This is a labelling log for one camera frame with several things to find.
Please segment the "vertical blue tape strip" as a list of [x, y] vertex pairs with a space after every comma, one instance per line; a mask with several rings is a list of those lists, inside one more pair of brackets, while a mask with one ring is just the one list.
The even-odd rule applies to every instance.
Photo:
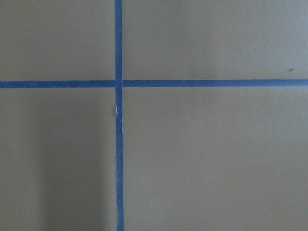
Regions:
[[124, 230], [122, 0], [115, 0], [115, 138], [117, 230]]

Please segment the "horizontal blue tape strip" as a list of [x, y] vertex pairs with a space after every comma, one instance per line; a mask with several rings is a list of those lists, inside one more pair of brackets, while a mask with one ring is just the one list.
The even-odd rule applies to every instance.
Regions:
[[2, 81], [2, 89], [33, 88], [124, 88], [154, 87], [290, 87], [306, 86], [307, 79], [238, 79], [238, 80], [63, 80], [63, 81]]

